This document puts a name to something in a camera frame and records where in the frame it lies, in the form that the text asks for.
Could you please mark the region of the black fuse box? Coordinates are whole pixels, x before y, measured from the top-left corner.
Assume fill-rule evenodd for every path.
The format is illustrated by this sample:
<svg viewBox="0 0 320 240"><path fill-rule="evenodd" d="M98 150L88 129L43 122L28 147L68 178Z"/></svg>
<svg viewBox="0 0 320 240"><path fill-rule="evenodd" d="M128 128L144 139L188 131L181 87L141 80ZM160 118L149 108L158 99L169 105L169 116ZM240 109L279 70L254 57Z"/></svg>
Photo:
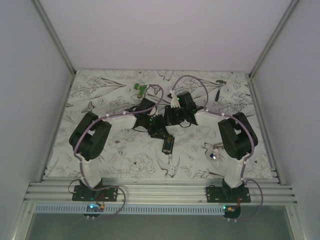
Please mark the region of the black fuse box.
<svg viewBox="0 0 320 240"><path fill-rule="evenodd" d="M163 140L162 153L170 155L173 152L175 137L173 135L167 136Z"/></svg>

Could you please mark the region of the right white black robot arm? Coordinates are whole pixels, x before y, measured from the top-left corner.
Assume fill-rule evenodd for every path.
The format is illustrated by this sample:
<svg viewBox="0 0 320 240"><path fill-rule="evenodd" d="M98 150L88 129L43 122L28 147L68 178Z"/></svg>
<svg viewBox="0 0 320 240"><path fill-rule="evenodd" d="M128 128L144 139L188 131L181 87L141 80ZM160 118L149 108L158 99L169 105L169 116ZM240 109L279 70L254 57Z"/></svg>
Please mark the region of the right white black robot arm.
<svg viewBox="0 0 320 240"><path fill-rule="evenodd" d="M226 202L234 202L240 195L238 187L245 183L244 172L248 159L253 155L258 138L244 113L230 115L213 112L206 106L197 106L189 92L176 94L169 91L170 105L166 107L166 125L179 125L186 121L191 125L218 127L222 144L229 156L221 191Z"/></svg>

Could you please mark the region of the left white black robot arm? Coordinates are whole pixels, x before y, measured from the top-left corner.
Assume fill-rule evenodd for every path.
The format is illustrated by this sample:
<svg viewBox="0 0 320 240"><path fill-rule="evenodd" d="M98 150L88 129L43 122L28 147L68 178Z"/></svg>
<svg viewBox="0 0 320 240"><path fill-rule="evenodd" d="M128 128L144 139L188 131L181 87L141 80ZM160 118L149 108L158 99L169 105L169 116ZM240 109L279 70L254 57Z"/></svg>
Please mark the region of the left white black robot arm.
<svg viewBox="0 0 320 240"><path fill-rule="evenodd" d="M102 195L102 178L94 159L104 150L110 132L136 127L145 128L151 138L163 140L162 152L172 153L174 137L168 133L163 116L158 114L157 104L147 98L121 113L99 117L88 112L71 134L69 144L79 161L80 181L86 186L84 195L89 200L96 201Z"/></svg>

